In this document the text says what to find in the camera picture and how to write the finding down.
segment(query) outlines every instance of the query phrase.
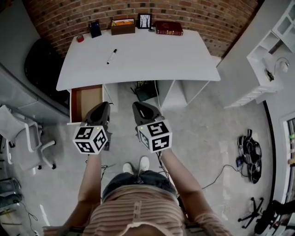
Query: black marker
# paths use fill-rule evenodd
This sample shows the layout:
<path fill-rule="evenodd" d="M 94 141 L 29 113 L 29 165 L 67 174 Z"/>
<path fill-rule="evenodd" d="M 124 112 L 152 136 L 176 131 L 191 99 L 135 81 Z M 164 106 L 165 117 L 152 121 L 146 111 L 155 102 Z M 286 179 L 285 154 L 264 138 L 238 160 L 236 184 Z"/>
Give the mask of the black marker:
<path fill-rule="evenodd" d="M 107 60 L 107 64 L 110 64 L 110 61 L 112 60 L 112 57 L 115 55 L 116 53 L 116 49 L 113 51 L 113 53 L 111 54 L 111 57 L 109 58 L 109 60 Z"/>

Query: desk drawer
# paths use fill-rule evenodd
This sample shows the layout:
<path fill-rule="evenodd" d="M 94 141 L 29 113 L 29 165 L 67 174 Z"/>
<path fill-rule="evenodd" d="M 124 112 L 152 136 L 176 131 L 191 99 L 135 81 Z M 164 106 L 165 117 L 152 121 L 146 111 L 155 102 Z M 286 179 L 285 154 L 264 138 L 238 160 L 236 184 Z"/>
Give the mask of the desk drawer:
<path fill-rule="evenodd" d="M 68 124 L 80 124 L 93 107 L 103 102 L 103 93 L 101 85 L 71 89 Z"/>

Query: denim shorts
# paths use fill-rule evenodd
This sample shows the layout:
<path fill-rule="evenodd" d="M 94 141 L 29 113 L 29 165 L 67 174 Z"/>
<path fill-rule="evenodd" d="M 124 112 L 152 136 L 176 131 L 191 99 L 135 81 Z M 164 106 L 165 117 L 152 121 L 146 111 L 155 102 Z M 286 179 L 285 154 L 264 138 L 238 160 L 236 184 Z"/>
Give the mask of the denim shorts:
<path fill-rule="evenodd" d="M 121 173 L 115 176 L 103 191 L 102 201 L 104 201 L 106 197 L 117 188 L 132 184 L 145 184 L 155 186 L 177 196 L 177 192 L 173 184 L 165 176 L 154 171 L 142 171 L 138 175 Z"/>

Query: desk leg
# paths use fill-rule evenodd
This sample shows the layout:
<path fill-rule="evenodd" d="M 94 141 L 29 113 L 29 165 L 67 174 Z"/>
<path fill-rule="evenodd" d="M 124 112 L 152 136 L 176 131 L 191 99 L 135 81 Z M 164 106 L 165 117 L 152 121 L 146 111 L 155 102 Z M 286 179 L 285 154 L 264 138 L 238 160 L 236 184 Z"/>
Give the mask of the desk leg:
<path fill-rule="evenodd" d="M 187 104 L 189 104 L 206 86 L 210 81 L 200 80 L 182 80 L 183 92 Z"/>

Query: red tape roll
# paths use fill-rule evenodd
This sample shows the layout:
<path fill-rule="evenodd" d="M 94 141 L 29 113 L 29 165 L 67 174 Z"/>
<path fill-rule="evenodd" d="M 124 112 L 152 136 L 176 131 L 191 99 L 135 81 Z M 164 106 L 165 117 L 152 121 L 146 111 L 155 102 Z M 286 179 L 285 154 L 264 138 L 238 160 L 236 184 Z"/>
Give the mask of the red tape roll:
<path fill-rule="evenodd" d="M 84 37 L 83 37 L 83 35 L 79 35 L 77 37 L 77 42 L 82 42 L 82 41 L 84 41 Z"/>

